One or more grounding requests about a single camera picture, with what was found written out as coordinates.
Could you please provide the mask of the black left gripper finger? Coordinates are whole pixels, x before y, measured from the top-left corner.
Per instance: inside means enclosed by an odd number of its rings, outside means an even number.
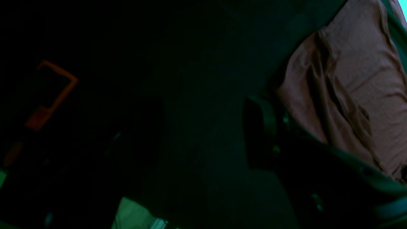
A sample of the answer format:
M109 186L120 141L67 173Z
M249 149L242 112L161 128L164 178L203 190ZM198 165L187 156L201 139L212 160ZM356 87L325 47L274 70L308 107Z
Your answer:
M243 133L247 163L252 170L275 170L284 135L284 109L275 98L247 97L243 103Z

